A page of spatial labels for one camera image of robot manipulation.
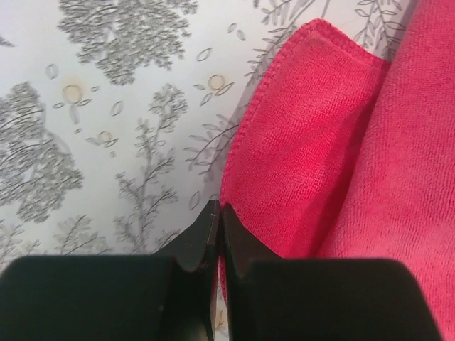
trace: folded red towel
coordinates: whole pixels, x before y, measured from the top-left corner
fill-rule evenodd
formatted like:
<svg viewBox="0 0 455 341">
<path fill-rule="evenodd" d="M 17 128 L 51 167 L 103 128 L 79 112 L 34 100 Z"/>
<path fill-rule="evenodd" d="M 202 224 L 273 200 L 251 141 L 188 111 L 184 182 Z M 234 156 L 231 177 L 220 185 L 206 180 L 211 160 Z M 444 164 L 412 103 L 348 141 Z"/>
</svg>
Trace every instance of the folded red towel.
<svg viewBox="0 0 455 341">
<path fill-rule="evenodd" d="M 230 202 L 280 256 L 403 261 L 448 340 L 455 340 L 454 14 L 453 0 L 421 1 L 385 82 L 388 64 L 334 27 L 303 26 L 252 99 L 221 192 L 222 205 Z"/>
</svg>

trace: red cloth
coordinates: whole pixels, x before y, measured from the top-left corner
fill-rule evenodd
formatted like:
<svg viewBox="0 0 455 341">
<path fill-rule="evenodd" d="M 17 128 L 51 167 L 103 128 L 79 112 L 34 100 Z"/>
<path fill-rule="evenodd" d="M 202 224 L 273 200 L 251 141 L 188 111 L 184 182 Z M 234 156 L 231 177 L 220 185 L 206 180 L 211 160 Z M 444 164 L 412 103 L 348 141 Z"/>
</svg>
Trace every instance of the red cloth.
<svg viewBox="0 0 455 341">
<path fill-rule="evenodd" d="M 455 340 L 454 19 L 455 1 L 422 0 L 390 70 L 328 23 L 303 26 L 257 88 L 221 192 L 282 257 L 402 261 L 446 340 Z"/>
</svg>

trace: beige circle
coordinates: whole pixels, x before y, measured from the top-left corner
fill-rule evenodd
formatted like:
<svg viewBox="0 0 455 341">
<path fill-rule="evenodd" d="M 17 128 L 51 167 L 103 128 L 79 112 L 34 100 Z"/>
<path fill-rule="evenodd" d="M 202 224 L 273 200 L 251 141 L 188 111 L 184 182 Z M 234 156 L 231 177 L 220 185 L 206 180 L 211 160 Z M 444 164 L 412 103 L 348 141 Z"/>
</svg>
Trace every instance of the beige circle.
<svg viewBox="0 0 455 341">
<path fill-rule="evenodd" d="M 109 133 L 108 131 L 102 131 L 101 133 L 98 134 L 98 138 L 106 143 L 112 140 L 112 134 Z"/>
<path fill-rule="evenodd" d="M 225 78 L 221 75 L 213 75 L 208 80 L 208 86 L 212 90 L 219 90 L 225 86 Z"/>
<path fill-rule="evenodd" d="M 77 104 L 82 99 L 82 89 L 78 85 L 68 85 L 63 89 L 63 98 L 69 104 Z"/>
</svg>

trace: red fabric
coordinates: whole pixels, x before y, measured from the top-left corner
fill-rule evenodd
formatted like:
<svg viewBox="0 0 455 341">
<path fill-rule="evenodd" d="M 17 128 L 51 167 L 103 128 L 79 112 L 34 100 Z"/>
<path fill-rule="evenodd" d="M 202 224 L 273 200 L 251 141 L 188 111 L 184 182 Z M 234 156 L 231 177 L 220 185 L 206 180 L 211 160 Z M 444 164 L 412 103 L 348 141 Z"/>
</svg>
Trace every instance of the red fabric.
<svg viewBox="0 0 455 341">
<path fill-rule="evenodd" d="M 404 262 L 446 340 L 455 340 L 454 19 L 455 1 L 422 0 L 389 71 L 326 22 L 303 26 L 252 99 L 221 192 L 280 256 Z"/>
</svg>

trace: patterned tablecloth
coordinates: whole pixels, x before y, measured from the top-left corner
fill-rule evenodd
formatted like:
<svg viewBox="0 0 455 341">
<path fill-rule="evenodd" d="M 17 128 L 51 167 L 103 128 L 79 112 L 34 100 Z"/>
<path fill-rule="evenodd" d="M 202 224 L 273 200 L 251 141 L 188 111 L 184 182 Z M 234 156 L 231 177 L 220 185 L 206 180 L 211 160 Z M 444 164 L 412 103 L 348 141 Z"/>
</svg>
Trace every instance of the patterned tablecloth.
<svg viewBox="0 0 455 341">
<path fill-rule="evenodd" d="M 392 59 L 414 5 L 3 0 L 0 271 L 25 254 L 156 251 L 218 196 L 252 92 L 301 24 L 324 18 Z"/>
</svg>

